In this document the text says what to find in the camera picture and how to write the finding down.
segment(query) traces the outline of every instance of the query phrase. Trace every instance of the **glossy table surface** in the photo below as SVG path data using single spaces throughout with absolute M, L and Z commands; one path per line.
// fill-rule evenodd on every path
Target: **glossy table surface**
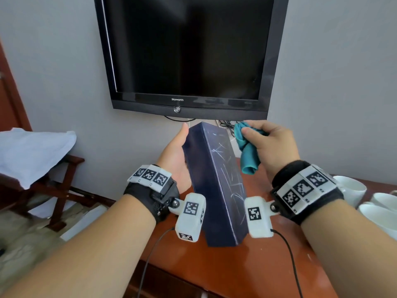
M 259 195 L 270 200 L 271 185 L 261 165 L 255 175 L 242 176 L 248 197 Z M 368 200 L 375 191 L 397 189 L 393 185 L 370 183 L 373 184 L 367 184 L 368 193 L 363 200 Z M 176 219 L 169 215 L 156 226 L 142 260 L 147 259 L 164 231 L 175 226 Z M 291 246 L 303 296 L 337 297 L 300 227 L 280 215 L 272 216 L 271 222 L 273 229 L 284 235 Z M 178 239 L 171 231 L 157 245 L 150 263 L 223 297 L 299 297 L 288 248 L 276 234 L 259 239 L 247 235 L 237 247 L 209 248 L 203 234 L 198 242 L 190 243 Z

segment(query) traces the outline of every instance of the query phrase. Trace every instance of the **wooden chair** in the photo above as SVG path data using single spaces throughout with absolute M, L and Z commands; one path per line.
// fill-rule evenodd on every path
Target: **wooden chair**
M 10 178 L 6 175 L 0 174 L 0 184 L 3 184 L 7 187 L 23 190 L 16 204 L 10 208 L 10 210 L 29 217 L 30 215 L 27 213 L 27 202 L 32 198 L 35 193 L 41 193 L 45 195 L 49 195 L 52 197 L 57 197 L 58 200 L 55 204 L 54 211 L 51 216 L 50 223 L 46 226 L 47 228 L 58 232 L 66 226 L 66 223 L 61 220 L 63 207 L 67 200 L 74 201 L 80 203 L 86 207 L 92 207 L 96 201 L 92 199 L 91 196 L 80 196 L 73 193 L 70 193 L 70 187 L 73 181 L 74 174 L 76 172 L 76 168 L 79 164 L 83 163 L 85 160 L 80 157 L 66 155 L 57 165 L 62 163 L 67 163 L 67 169 L 65 176 L 63 178 L 62 183 L 59 183 L 55 186 L 49 185 L 50 177 L 48 173 L 44 175 L 42 178 L 33 183 L 29 189 L 23 190 L 20 186 L 18 180 Z

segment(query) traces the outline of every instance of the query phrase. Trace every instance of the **white mug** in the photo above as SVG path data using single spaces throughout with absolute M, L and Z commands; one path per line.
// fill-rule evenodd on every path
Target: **white mug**
M 336 175 L 334 179 L 336 185 L 342 191 L 345 201 L 356 208 L 365 195 L 367 187 L 363 183 L 343 175 Z
M 365 202 L 363 204 L 376 205 L 393 212 L 397 212 L 397 197 L 388 193 L 375 193 L 370 202 Z
M 397 213 L 376 205 L 362 204 L 359 212 L 397 240 Z

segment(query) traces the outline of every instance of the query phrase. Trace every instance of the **dark blue box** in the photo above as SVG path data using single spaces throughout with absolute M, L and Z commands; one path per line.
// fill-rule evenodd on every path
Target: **dark blue box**
M 240 169 L 227 130 L 201 122 L 183 145 L 193 189 L 206 198 L 202 228 L 210 247 L 233 247 L 248 233 Z

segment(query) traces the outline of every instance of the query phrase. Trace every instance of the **folded cloth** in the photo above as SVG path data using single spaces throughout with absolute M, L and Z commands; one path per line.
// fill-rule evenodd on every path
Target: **folded cloth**
M 76 143 L 74 131 L 27 132 L 20 128 L 0 132 L 0 174 L 17 179 L 23 189 L 54 167 Z
M 248 125 L 248 123 L 244 121 L 234 125 L 234 136 L 236 137 L 237 144 L 239 146 L 239 149 L 241 150 L 241 158 L 240 158 L 241 171 L 244 174 L 254 174 L 258 170 L 258 166 L 260 165 L 261 161 L 259 160 L 258 151 L 256 150 L 255 145 L 250 143 L 241 134 L 241 129 L 243 127 L 249 127 L 253 130 L 256 130 L 258 133 L 264 136 L 268 136 L 269 133 L 251 127 L 250 125 Z

